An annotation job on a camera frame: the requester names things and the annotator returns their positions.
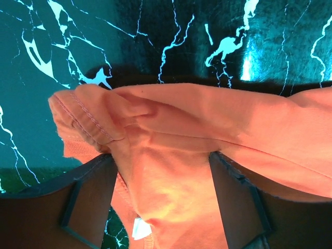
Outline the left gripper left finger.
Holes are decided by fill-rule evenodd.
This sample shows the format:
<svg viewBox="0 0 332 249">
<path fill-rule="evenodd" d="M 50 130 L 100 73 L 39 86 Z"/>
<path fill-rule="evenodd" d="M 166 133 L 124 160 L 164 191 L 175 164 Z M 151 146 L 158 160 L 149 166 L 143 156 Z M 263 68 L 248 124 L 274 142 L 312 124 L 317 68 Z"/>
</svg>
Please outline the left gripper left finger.
<svg viewBox="0 0 332 249">
<path fill-rule="evenodd" d="M 117 166 L 102 154 L 19 192 L 16 248 L 100 248 Z"/>
</svg>

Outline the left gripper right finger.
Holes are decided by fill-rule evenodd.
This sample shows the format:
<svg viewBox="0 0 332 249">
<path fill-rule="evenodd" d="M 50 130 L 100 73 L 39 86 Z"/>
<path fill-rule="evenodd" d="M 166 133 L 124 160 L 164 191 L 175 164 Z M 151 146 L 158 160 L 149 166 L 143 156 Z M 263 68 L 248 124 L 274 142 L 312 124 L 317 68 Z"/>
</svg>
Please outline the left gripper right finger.
<svg viewBox="0 0 332 249">
<path fill-rule="evenodd" d="M 220 153 L 209 163 L 229 248 L 311 248 L 304 203 L 262 192 Z"/>
</svg>

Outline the orange t shirt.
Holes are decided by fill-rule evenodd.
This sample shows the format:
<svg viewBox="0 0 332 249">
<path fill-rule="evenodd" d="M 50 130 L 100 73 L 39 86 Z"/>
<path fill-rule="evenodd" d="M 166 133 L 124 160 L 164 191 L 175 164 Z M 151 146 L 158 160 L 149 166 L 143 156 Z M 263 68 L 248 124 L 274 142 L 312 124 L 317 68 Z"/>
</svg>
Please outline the orange t shirt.
<svg viewBox="0 0 332 249">
<path fill-rule="evenodd" d="M 289 97 L 195 84 L 56 92 L 64 156 L 110 153 L 111 206 L 130 248 L 226 248 L 209 155 L 219 151 L 287 187 L 331 197 L 331 88 Z"/>
</svg>

